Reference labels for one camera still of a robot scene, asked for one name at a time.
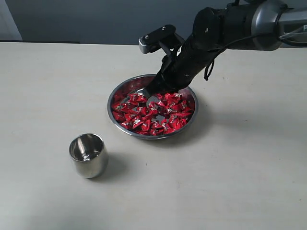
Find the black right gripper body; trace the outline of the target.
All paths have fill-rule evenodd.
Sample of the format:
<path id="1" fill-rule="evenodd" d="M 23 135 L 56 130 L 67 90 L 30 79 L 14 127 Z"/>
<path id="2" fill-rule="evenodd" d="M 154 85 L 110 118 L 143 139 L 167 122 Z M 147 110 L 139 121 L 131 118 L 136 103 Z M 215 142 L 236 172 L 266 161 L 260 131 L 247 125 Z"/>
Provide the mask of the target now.
<path id="1" fill-rule="evenodd" d="M 153 93 L 174 92 L 186 88 L 213 57 L 215 40 L 197 40 L 190 36 L 179 55 L 166 61 L 153 80 Z"/>

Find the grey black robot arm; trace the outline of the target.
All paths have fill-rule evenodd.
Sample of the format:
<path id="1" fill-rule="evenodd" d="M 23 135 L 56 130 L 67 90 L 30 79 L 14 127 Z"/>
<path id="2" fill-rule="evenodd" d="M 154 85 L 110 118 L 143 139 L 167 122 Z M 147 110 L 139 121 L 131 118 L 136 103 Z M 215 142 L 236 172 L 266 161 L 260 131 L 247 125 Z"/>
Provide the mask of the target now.
<path id="1" fill-rule="evenodd" d="M 144 54 L 165 52 L 160 70 L 140 93 L 150 97 L 176 92 L 189 86 L 201 71 L 208 79 L 215 59 L 225 50 L 274 51 L 283 44 L 306 47 L 306 8 L 294 9 L 280 0 L 234 1 L 223 9 L 204 8 L 187 39 L 170 24 L 139 39 Z"/>

